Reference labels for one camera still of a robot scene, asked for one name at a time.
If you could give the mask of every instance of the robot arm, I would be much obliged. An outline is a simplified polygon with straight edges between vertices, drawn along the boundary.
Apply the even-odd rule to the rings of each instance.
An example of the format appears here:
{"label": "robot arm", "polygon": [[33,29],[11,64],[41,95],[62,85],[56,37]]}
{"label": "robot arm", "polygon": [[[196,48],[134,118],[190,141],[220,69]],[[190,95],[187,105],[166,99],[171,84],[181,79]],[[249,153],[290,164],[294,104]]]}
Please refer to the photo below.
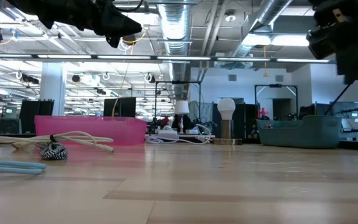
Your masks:
{"label": "robot arm", "polygon": [[108,0],[7,0],[24,13],[37,15],[46,28],[62,22],[79,30],[90,29],[106,36],[111,47],[117,48],[119,39],[142,31],[142,26],[122,15]]}
{"label": "robot arm", "polygon": [[318,30],[310,31],[309,49],[317,59],[335,54],[345,84],[358,80],[358,0],[309,0]]}

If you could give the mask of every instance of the air duct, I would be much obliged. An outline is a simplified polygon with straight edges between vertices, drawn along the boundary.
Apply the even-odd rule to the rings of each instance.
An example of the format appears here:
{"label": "air duct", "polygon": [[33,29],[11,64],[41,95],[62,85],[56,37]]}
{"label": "air duct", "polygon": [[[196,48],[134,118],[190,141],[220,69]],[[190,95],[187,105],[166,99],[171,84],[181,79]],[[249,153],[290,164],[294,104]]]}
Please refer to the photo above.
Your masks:
{"label": "air duct", "polygon": [[[189,36],[190,6],[159,4],[157,8],[161,15],[161,28],[164,39],[187,40]],[[188,55],[189,43],[173,41],[164,44],[167,55]],[[190,79],[190,65],[187,63],[169,63],[169,75],[172,81],[187,81]],[[173,92],[176,99],[185,100],[187,99],[188,85],[174,85]]]}
{"label": "air duct", "polygon": [[[260,9],[254,14],[248,15],[243,25],[242,36],[244,37],[242,43],[231,54],[232,57],[245,57],[253,45],[243,44],[249,32],[261,29],[265,26],[272,26],[284,9],[291,4],[292,0],[263,0],[260,4]],[[243,63],[229,63],[223,65],[228,69],[244,68]]]}

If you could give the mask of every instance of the white rope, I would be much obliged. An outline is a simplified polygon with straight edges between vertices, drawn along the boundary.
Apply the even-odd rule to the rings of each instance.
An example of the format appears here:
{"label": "white rope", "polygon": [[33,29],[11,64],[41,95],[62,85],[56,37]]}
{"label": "white rope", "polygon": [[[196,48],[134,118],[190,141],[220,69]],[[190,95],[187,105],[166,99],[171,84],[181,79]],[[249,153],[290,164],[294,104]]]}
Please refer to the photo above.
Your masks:
{"label": "white rope", "polygon": [[[198,127],[201,127],[203,129],[207,130],[208,134],[205,135],[205,136],[201,135],[201,131],[200,131],[200,129]],[[203,126],[201,124],[196,124],[196,128],[197,128],[198,133],[200,133],[200,135],[197,135],[196,137],[205,138],[205,140],[203,142],[191,142],[191,141],[187,141],[185,139],[179,139],[179,136],[178,136],[177,139],[163,138],[163,137],[158,137],[158,136],[146,136],[145,140],[148,143],[152,143],[152,144],[176,143],[178,141],[187,142],[187,143],[191,143],[191,144],[207,144],[207,143],[209,143],[211,141],[211,138],[212,138],[211,131],[206,126]]]}
{"label": "white rope", "polygon": [[[114,149],[111,146],[107,146],[105,144],[98,144],[99,142],[113,142],[111,138],[103,138],[103,137],[94,137],[88,133],[83,131],[70,131],[63,134],[54,134],[54,140],[56,141],[72,141],[77,142],[79,144],[85,146],[96,146],[98,148],[107,150],[112,152]],[[6,137],[0,136],[0,143],[10,143],[16,149],[23,149],[31,144],[39,144],[39,143],[49,143],[52,142],[50,136],[36,136],[32,138],[15,138],[15,137]]]}

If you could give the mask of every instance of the wall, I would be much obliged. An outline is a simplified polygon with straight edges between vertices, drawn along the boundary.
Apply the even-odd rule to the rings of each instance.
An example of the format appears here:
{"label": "wall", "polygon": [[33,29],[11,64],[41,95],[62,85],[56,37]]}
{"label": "wall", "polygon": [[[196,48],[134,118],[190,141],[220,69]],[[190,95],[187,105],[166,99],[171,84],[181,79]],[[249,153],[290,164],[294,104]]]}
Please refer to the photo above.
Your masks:
{"label": "wall", "polygon": [[298,86],[299,107],[309,106],[313,102],[310,65],[305,65],[293,72],[291,80],[292,85]]}
{"label": "wall", "polygon": [[[285,69],[268,69],[268,77],[264,77],[264,69],[258,71],[250,69],[226,70],[223,68],[210,68],[201,84],[201,93],[204,102],[218,102],[218,98],[243,98],[245,103],[255,103],[254,85],[256,84],[274,84],[276,75],[284,75],[283,85],[291,85],[291,74]],[[236,82],[230,82],[229,74],[237,75]],[[198,68],[191,69],[192,79],[198,76]],[[295,96],[286,88],[265,88],[258,95],[258,102],[264,107],[268,114],[273,113],[272,99],[289,98]],[[190,100],[198,101],[198,91],[194,85],[190,88]]]}
{"label": "wall", "polygon": [[330,103],[343,91],[343,76],[337,75],[336,65],[310,65],[312,102]]}

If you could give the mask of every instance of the person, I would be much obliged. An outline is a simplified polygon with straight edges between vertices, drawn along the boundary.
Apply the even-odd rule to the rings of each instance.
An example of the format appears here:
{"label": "person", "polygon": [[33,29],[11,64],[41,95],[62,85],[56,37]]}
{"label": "person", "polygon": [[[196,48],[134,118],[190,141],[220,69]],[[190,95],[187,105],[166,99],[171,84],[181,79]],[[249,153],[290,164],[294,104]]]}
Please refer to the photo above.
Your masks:
{"label": "person", "polygon": [[180,132],[180,116],[177,114],[173,117],[172,128],[175,128],[178,132]]}
{"label": "person", "polygon": [[161,120],[162,127],[169,125],[169,119],[168,116],[165,116],[163,120]]}
{"label": "person", "polygon": [[183,115],[183,132],[185,133],[188,129],[191,129],[191,119],[185,114]]}

